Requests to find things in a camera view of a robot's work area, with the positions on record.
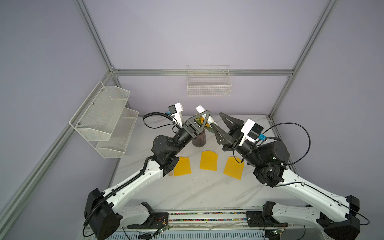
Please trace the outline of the white glue stick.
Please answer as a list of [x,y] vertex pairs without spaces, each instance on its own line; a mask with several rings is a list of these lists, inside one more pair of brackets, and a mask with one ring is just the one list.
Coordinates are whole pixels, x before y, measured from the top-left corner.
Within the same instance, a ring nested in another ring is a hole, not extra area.
[[[201,105],[197,106],[196,107],[196,110],[198,111],[199,114],[203,113],[205,111],[205,108]],[[212,123],[216,123],[215,120],[213,119],[213,117],[211,115],[207,115],[207,114],[204,114],[202,115],[202,117],[204,118],[204,120],[207,120],[207,124],[210,125]]]

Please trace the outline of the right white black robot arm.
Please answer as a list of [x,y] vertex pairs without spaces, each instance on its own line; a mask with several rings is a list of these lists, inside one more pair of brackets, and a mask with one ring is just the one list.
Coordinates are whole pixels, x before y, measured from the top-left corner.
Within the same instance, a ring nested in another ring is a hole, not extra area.
[[262,219],[266,224],[298,224],[323,231],[334,240],[354,240],[361,231],[357,214],[360,201],[354,196],[338,196],[328,192],[295,174],[288,162],[290,153],[280,138],[268,137],[262,126],[248,119],[246,122],[220,113],[228,127],[226,132],[213,118],[209,126],[218,144],[225,152],[237,152],[242,160],[254,167],[253,174],[267,187],[283,190],[308,204],[291,207],[276,202],[266,202]]

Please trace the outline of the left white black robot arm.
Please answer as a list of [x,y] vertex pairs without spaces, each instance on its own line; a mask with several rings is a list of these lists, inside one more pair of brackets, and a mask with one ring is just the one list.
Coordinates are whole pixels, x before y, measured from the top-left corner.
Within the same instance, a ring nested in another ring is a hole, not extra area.
[[153,140],[152,156],[145,159],[141,170],[119,184],[104,191],[94,189],[87,198],[83,226],[90,227],[92,237],[105,240],[119,229],[123,222],[131,220],[133,224],[143,224],[147,219],[139,220],[139,214],[122,214],[126,203],[141,189],[166,176],[179,162],[178,153],[203,130],[210,117],[206,110],[187,119],[173,137],[159,135]]

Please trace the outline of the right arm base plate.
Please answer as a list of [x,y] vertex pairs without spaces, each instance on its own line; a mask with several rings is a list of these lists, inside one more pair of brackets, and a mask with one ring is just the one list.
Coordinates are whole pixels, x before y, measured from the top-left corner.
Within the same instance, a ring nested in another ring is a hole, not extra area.
[[270,215],[264,217],[262,211],[247,211],[246,220],[249,228],[288,226],[287,223],[280,223]]

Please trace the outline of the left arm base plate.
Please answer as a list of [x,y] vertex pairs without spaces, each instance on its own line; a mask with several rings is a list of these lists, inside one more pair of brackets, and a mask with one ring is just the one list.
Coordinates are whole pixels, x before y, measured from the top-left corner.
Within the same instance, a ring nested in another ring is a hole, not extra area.
[[127,225],[127,229],[160,229],[165,226],[169,221],[169,213],[160,212],[153,213],[147,218],[147,220],[141,224]]

